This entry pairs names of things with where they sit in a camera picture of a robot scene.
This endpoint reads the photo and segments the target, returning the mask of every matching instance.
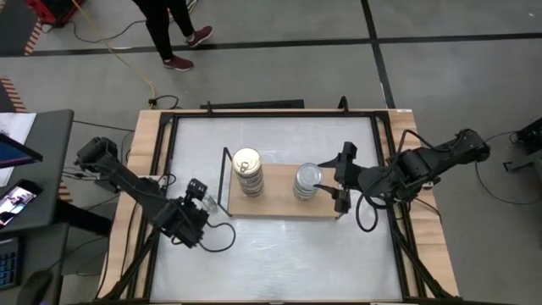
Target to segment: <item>gold can lid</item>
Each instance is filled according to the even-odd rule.
[[[252,148],[242,148],[235,152],[231,163],[236,173],[249,175],[260,169],[262,166],[262,156]]]

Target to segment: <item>sneaker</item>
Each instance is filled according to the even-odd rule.
[[[186,44],[188,45],[188,47],[197,47],[202,42],[206,41],[211,36],[211,34],[213,34],[213,27],[206,26],[203,29],[194,32],[194,39],[192,39],[191,42],[186,41]]]
[[[163,66],[168,69],[176,69],[177,71],[188,71],[194,68],[194,63],[188,59],[178,58],[174,55],[167,63],[163,62]]]

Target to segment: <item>tin can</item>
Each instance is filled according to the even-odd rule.
[[[249,197],[260,195],[263,191],[262,156],[252,148],[242,148],[231,162],[243,192]]]
[[[303,164],[297,169],[294,196],[302,201],[313,199],[318,191],[314,185],[322,184],[323,180],[324,173],[316,164]]]

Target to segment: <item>table leg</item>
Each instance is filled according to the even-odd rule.
[[[75,205],[58,200],[55,222],[65,222],[98,235],[109,236],[111,219],[77,208]]]

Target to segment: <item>computer screen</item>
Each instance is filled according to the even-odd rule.
[[[0,169],[42,161],[41,154],[0,133]]]

